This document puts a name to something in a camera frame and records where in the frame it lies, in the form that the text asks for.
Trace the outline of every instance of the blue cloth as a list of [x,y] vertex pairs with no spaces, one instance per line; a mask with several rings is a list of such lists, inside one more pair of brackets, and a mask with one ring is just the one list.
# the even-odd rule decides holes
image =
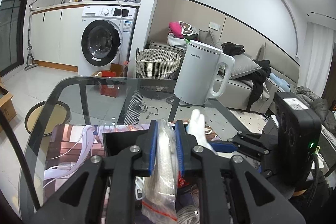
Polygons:
[[290,92],[289,84],[285,80],[275,76],[273,73],[270,74],[269,78],[272,81],[274,81],[279,87],[281,87],[284,91]]

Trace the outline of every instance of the washing machine door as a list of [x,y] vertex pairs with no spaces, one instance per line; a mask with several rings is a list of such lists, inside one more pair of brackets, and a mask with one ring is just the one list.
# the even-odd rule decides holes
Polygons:
[[118,53],[120,37],[118,31],[107,20],[95,20],[84,30],[82,51],[85,59],[96,67],[110,63]]

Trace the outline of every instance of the glass table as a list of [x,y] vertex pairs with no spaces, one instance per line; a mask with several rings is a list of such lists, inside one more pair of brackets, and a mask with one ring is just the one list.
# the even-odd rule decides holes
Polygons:
[[[79,136],[75,138],[72,134],[68,135],[67,132],[73,125],[109,129],[127,126],[130,130],[136,130],[137,124],[146,127],[153,119],[187,121],[192,110],[198,108],[205,116],[206,125],[222,140],[233,137],[237,131],[248,132],[244,124],[216,99],[210,99],[202,106],[184,105],[174,96],[175,84],[176,80],[100,77],[71,77],[58,83],[37,118],[25,150],[40,204],[51,195],[47,187],[43,188],[49,182],[44,180],[44,171],[57,168],[60,161],[63,162],[62,165],[67,162],[71,166],[75,161],[73,158],[78,158],[84,140]],[[67,106],[66,125],[56,126],[53,133],[46,136],[45,129],[59,102]],[[104,155],[98,137],[95,138],[90,153]],[[18,192],[21,219],[28,223],[35,211],[22,173]]]

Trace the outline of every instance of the light switch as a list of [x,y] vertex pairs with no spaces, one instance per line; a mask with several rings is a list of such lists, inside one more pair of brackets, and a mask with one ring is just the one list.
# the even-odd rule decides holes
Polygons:
[[209,28],[214,29],[216,31],[219,31],[219,29],[221,28],[221,25],[216,24],[216,23],[210,21]]

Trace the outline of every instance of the kettle handle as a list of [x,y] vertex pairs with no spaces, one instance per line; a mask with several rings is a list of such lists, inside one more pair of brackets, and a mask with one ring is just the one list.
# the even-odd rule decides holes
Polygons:
[[[223,81],[222,81],[222,83],[220,85],[219,91],[218,92],[214,92],[213,85],[215,83],[216,75],[217,75],[217,72],[219,70],[219,66],[221,64],[225,65],[225,74],[224,74],[224,77],[223,77]],[[226,88],[227,82],[229,81],[229,78],[231,76],[231,72],[232,72],[234,64],[235,64],[235,59],[232,56],[226,55],[226,54],[224,54],[222,52],[220,53],[219,59],[218,59],[218,63],[217,63],[217,66],[216,66],[216,70],[215,70],[216,73],[215,73],[215,75],[213,77],[212,84],[210,85],[210,88],[209,88],[208,98],[210,98],[210,97],[213,97],[213,98],[214,97],[219,97],[219,96],[221,96],[224,93],[224,90]]]

